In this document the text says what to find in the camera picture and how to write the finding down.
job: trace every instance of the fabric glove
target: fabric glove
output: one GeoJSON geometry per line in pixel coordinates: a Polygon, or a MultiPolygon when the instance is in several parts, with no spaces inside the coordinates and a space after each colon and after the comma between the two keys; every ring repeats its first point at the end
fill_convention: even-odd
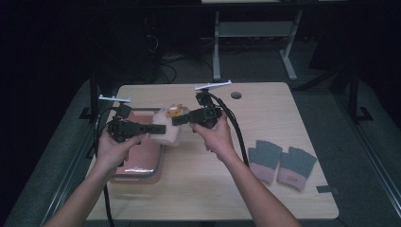
{"type": "Polygon", "coordinates": [[[149,138],[159,144],[178,146],[180,144],[180,126],[173,126],[171,117],[166,116],[166,108],[153,116],[152,124],[166,125],[166,134],[150,134],[149,138]]]}
{"type": "Polygon", "coordinates": [[[256,148],[249,148],[250,170],[261,181],[271,184],[283,149],[267,141],[256,141],[256,148]]]}
{"type": "Polygon", "coordinates": [[[308,152],[290,147],[288,153],[281,154],[277,182],[303,191],[316,161],[317,158],[308,152]]]}

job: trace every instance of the forearm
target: forearm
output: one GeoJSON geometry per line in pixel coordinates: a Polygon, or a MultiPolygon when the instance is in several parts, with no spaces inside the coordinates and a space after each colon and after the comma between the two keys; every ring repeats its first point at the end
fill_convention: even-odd
{"type": "Polygon", "coordinates": [[[95,168],[45,226],[83,226],[109,179],[108,172],[95,168]]]}
{"type": "Polygon", "coordinates": [[[301,226],[268,188],[251,173],[237,156],[223,162],[245,201],[256,226],[301,226]]]}

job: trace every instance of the wooden table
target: wooden table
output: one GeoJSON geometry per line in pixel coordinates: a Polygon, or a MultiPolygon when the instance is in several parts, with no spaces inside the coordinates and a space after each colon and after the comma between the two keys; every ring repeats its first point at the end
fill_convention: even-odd
{"type": "MultiPolygon", "coordinates": [[[[200,106],[194,84],[123,86],[118,97],[130,97],[135,108],[168,107],[182,103],[191,110],[200,106]]],[[[245,147],[256,140],[270,141],[284,150],[301,148],[316,156],[304,123],[285,83],[238,83],[211,90],[237,118],[245,147]],[[232,99],[239,92],[241,99],[232,99]]],[[[235,130],[235,148],[240,155],[235,130]]],[[[162,176],[155,184],[108,183],[114,219],[126,220],[242,220],[252,219],[234,181],[216,155],[204,148],[201,137],[182,125],[182,142],[165,147],[162,176]]],[[[331,219],[339,214],[319,161],[300,193],[274,181],[269,190],[300,219],[331,219]]],[[[88,219],[106,219],[103,195],[88,219]]]]}

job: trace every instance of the hand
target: hand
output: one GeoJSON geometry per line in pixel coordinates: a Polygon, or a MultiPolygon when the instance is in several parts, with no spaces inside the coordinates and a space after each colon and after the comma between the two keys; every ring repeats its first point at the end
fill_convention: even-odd
{"type": "Polygon", "coordinates": [[[212,150],[223,163],[229,157],[238,156],[234,149],[226,113],[222,114],[211,130],[196,123],[190,124],[190,127],[203,138],[206,149],[212,150]]]}
{"type": "Polygon", "coordinates": [[[98,144],[96,166],[114,174],[118,166],[129,159],[129,150],[145,135],[133,136],[123,143],[117,143],[107,129],[104,129],[98,144]]]}

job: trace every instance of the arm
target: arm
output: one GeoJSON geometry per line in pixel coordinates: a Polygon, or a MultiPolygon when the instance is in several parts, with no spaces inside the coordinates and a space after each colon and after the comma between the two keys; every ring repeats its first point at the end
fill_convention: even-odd
{"type": "Polygon", "coordinates": [[[206,149],[212,150],[230,171],[256,226],[301,226],[239,158],[233,146],[226,114],[211,130],[199,124],[191,124],[191,128],[202,136],[206,149]]]}
{"type": "Polygon", "coordinates": [[[138,144],[140,139],[134,136],[130,140],[118,144],[104,130],[99,139],[99,149],[92,170],[67,202],[44,226],[83,226],[103,187],[121,162],[124,159],[128,160],[129,149],[138,144]]]}

